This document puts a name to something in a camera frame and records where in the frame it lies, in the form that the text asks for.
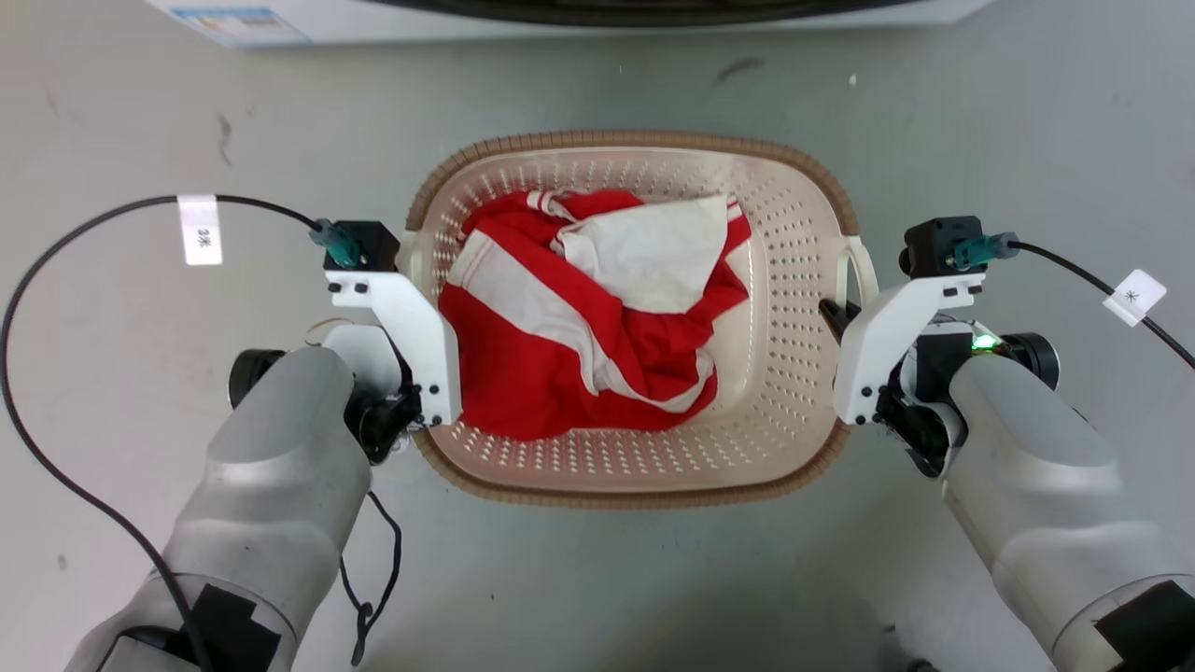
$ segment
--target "basket rim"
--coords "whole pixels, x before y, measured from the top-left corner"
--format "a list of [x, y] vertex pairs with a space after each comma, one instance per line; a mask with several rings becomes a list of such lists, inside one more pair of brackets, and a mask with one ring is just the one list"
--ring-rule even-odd
[[[503, 154], [538, 152], [544, 149], [576, 149], [584, 147], [650, 147], [664, 149], [691, 149], [748, 155], [768, 159], [792, 167], [826, 195], [839, 231], [844, 236], [858, 236], [859, 222], [842, 185], [825, 166], [809, 154], [761, 140], [747, 140], [719, 135], [675, 132], [643, 130], [595, 130], [538, 133], [514, 135], [477, 142], [456, 152], [441, 163], [419, 188], [411, 202], [406, 216], [406, 230], [419, 231], [427, 218], [428, 209], [440, 189], [462, 169], [483, 159]], [[825, 472], [838, 459], [850, 438], [851, 427], [834, 420], [826, 442], [814, 457], [795, 471], [750, 485], [733, 485], [706, 490], [685, 490], [675, 493], [590, 493], [571, 490], [552, 490], [505, 485], [492, 483], [473, 476], [456, 465], [440, 447], [429, 432], [415, 435], [415, 444], [431, 468], [456, 488], [479, 497], [507, 503], [551, 506], [563, 508], [690, 508], [705, 506], [724, 506], [740, 502], [760, 501], [778, 497], [798, 488], [808, 485]]]

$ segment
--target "clothing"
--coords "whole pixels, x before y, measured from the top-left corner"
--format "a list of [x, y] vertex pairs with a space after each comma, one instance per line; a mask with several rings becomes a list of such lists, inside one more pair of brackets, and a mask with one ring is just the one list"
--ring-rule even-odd
[[519, 193], [462, 233], [440, 311], [460, 343], [466, 423], [517, 440], [658, 430], [713, 399], [703, 348], [748, 298], [725, 263], [750, 237], [734, 198]]

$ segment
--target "black motor joint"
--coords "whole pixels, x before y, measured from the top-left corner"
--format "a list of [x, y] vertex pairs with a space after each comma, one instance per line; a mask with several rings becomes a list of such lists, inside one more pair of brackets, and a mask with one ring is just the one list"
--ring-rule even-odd
[[[976, 216], [931, 219], [905, 232], [905, 249], [900, 251], [897, 263], [911, 280], [978, 273], [955, 268], [950, 258], [955, 245], [982, 236], [983, 227]], [[987, 264], [980, 264], [979, 270], [987, 270]]]
[[[259, 349], [237, 355], [228, 373], [228, 403], [233, 409], [284, 355], [284, 350]], [[404, 374], [409, 380], [410, 373], [405, 368]], [[398, 393], [382, 397], [354, 380], [353, 392], [344, 407], [344, 424], [370, 463], [380, 464], [386, 459], [398, 436], [421, 420], [419, 395], [415, 387], [404, 385]]]
[[1058, 350], [1044, 336], [1027, 331], [1005, 334], [1000, 340], [1004, 341], [1000, 354], [1021, 362], [1021, 366], [1028, 368], [1050, 390], [1058, 390], [1058, 379], [1062, 369], [1058, 361]]

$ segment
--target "floor stain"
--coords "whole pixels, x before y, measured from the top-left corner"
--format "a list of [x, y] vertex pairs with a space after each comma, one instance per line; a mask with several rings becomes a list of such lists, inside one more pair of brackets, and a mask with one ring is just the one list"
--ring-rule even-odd
[[767, 65], [767, 61], [760, 59], [759, 56], [747, 56], [746, 59], [739, 59], [737, 61], [730, 63], [729, 66], [718, 71], [718, 74], [713, 75], [713, 81], [710, 84], [710, 88], [717, 88], [729, 81], [731, 78], [740, 75], [744, 72], [755, 71]]
[[216, 115], [216, 122], [220, 123], [220, 158], [223, 159], [225, 165], [231, 166], [232, 161], [228, 160], [228, 142], [232, 141], [232, 122], [223, 115]]

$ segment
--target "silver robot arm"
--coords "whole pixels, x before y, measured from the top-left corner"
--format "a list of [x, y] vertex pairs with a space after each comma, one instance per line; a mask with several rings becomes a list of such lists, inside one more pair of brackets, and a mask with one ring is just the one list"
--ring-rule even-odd
[[862, 308], [822, 303], [841, 344], [835, 410], [884, 424], [943, 482], [997, 592], [1061, 672], [1173, 670], [1195, 655], [1195, 576], [1132, 505], [1111, 446], [1054, 392], [1053, 348], [939, 312], [974, 303], [980, 263], [1016, 253], [1005, 236], [931, 220], [905, 236], [909, 282]]
[[[221, 672], [290, 668], [336, 581], [370, 465], [411, 433], [451, 424], [461, 413], [456, 335], [398, 273], [398, 240], [375, 221], [323, 226], [351, 239], [350, 261], [366, 262], [345, 269], [332, 258], [339, 244], [329, 248], [333, 305], [370, 308], [380, 326], [338, 325], [321, 347], [237, 358], [228, 378], [233, 414], [208, 446], [203, 481], [163, 551]], [[358, 623], [354, 662], [363, 644]], [[157, 574], [86, 635], [67, 666], [197, 668]]]
[[[353, 371], [326, 348], [282, 356], [208, 447], [202, 483], [163, 556], [216, 668], [290, 668], [369, 489], [369, 460], [344, 416]], [[92, 630], [68, 672], [194, 672], [163, 581], [151, 575]], [[235, 661], [235, 667], [225, 667]]]
[[1054, 665], [1107, 672], [1145, 649], [1157, 670], [1176, 667], [1195, 647], [1195, 576], [1130, 502], [1108, 441], [1009, 359], [970, 359], [950, 396], [967, 439], [943, 497]]

